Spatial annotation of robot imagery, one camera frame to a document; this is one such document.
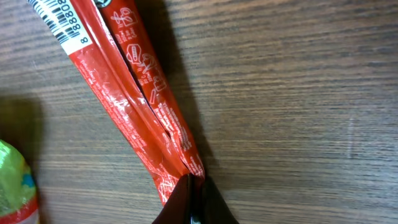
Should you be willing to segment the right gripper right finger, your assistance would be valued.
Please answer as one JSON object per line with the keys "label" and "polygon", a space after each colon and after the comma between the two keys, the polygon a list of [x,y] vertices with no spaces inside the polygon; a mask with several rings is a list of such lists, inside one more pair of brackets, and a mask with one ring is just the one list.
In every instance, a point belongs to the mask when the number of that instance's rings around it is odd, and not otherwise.
{"label": "right gripper right finger", "polygon": [[194,223],[239,224],[211,177],[194,177]]}

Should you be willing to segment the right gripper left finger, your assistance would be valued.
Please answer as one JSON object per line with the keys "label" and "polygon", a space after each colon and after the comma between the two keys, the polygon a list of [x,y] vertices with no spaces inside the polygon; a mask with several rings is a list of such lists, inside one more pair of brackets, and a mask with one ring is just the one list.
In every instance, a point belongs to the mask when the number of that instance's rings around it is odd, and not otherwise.
{"label": "right gripper left finger", "polygon": [[190,175],[182,176],[152,224],[190,223]]}

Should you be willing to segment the green candy bag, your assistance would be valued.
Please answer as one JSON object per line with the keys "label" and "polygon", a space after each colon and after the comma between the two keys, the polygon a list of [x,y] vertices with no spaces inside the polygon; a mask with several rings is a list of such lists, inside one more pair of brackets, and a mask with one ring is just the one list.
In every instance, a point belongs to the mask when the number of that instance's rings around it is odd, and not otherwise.
{"label": "green candy bag", "polygon": [[1,141],[1,224],[39,224],[37,188],[22,154]]}

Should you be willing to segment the red stick sachet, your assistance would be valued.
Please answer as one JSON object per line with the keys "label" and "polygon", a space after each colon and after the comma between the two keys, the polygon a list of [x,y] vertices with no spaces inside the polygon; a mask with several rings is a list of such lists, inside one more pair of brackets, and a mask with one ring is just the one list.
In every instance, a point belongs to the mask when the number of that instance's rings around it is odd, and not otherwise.
{"label": "red stick sachet", "polygon": [[29,0],[149,171],[162,203],[205,170],[134,1]]}

